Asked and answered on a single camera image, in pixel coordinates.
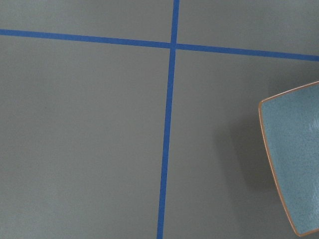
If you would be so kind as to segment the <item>grey square plate orange rim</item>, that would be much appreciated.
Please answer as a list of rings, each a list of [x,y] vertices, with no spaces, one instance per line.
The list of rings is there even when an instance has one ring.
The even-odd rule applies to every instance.
[[[263,141],[288,220],[302,237],[319,230],[319,84],[266,98],[258,107]]]

